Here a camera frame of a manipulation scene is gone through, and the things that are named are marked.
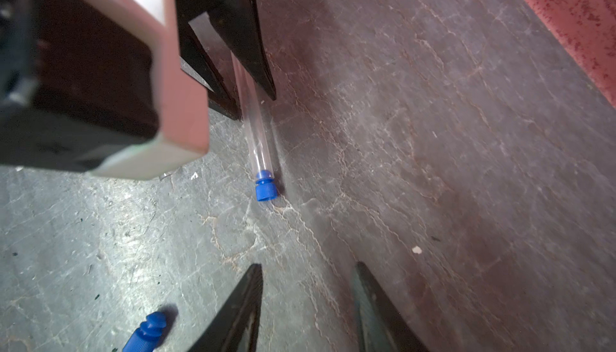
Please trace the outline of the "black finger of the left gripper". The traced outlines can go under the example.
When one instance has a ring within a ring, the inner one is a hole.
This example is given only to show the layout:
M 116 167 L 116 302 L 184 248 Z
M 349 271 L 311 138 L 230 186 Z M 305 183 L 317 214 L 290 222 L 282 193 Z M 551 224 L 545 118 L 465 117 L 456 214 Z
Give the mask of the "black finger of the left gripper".
M 218 36 L 272 99 L 274 80 L 261 36 L 256 0 L 175 0 L 176 24 L 207 14 Z
M 181 58 L 205 82 L 203 86 L 210 91 L 210 109 L 229 119 L 239 120 L 241 111 L 236 100 L 227 90 L 218 69 L 186 21 L 178 23 L 178 38 Z

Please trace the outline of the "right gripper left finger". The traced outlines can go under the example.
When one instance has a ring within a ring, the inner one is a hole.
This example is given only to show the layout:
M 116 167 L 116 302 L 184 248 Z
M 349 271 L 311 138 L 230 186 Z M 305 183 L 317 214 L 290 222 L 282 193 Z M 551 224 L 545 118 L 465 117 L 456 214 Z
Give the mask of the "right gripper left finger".
M 262 267 L 253 264 L 189 351 L 255 352 L 258 347 L 262 291 Z

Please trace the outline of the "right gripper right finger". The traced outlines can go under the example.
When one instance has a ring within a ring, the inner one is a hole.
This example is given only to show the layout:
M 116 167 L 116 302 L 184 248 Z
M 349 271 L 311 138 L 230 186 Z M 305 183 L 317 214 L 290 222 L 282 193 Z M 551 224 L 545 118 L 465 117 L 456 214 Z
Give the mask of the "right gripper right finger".
M 363 262 L 354 267 L 351 290 L 359 351 L 428 351 Z

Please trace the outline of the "clear test tube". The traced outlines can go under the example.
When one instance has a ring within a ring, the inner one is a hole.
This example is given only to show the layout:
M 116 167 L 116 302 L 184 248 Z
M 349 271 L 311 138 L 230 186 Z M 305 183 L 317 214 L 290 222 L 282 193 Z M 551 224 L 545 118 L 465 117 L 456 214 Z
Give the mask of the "clear test tube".
M 262 120 L 258 85 L 235 55 L 231 55 L 252 177 L 257 185 L 274 180 L 273 166 Z

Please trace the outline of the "blue stopper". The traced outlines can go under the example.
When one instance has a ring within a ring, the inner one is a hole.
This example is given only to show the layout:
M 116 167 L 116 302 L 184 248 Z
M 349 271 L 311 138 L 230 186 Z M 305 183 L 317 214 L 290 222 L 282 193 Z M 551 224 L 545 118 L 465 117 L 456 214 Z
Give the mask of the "blue stopper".
M 161 312 L 149 314 L 133 332 L 122 349 L 123 352 L 153 352 L 167 326 L 166 316 Z
M 278 190 L 271 171 L 262 170 L 258 172 L 255 180 L 255 195 L 259 202 L 272 201 L 278 198 Z

